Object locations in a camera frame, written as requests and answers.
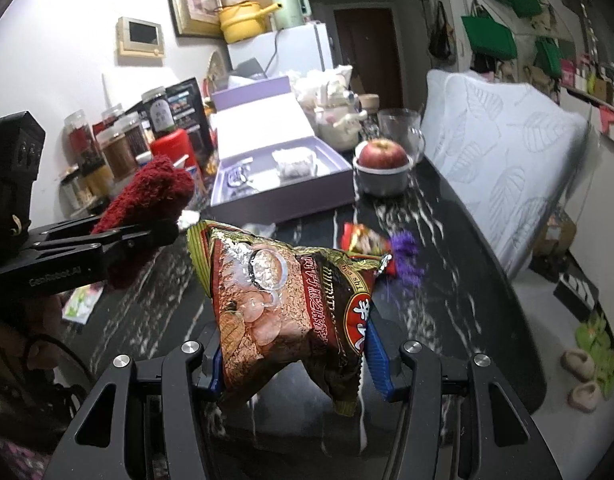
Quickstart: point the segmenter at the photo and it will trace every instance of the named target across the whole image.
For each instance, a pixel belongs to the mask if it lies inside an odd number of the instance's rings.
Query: black marble countertop
[[[418,238],[420,288],[380,280],[373,301],[392,312],[410,338],[445,356],[491,356],[530,412],[546,383],[520,304],[501,267],[451,187],[426,159],[400,198],[357,197],[353,205],[285,222],[274,237],[293,245],[336,247],[345,222],[385,235],[410,230]],[[84,327],[65,342],[100,375],[121,353],[136,360],[167,354],[199,335],[213,319],[195,276],[186,240],[163,248],[123,292],[106,292]],[[456,399],[443,399],[443,435]],[[301,364],[291,364],[236,412],[206,407],[223,478],[381,478],[400,407],[373,387],[366,367],[352,418],[333,413],[329,398]]]

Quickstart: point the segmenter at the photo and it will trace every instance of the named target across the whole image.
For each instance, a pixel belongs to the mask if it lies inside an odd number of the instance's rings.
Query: white cabinet
[[[570,251],[598,286],[600,303],[614,335],[614,142],[599,135],[598,108],[566,90],[562,91],[561,106],[590,118],[592,126],[593,143],[585,157],[586,168],[565,211],[578,227]]]

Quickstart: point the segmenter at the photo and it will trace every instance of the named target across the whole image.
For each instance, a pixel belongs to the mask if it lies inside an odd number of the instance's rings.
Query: red candy wrapper
[[[391,244],[365,225],[346,222],[343,236],[340,238],[340,249],[349,253],[383,256],[391,253]],[[389,276],[396,275],[394,258],[389,261],[385,272]]]

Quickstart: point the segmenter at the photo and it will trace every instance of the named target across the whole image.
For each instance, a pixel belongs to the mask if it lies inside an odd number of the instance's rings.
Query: gift box lid
[[[314,136],[286,76],[217,92],[213,99],[219,110],[215,126],[221,162]]]

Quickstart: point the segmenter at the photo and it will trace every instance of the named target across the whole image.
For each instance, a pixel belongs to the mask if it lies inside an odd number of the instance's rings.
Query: white bowl
[[[360,188],[373,196],[396,196],[405,192],[409,183],[409,171],[414,167],[414,160],[407,155],[407,164],[399,168],[391,170],[374,170],[366,168],[358,164],[358,155],[365,142],[362,142],[356,148],[356,156],[352,161],[354,170],[358,175],[358,183]]]

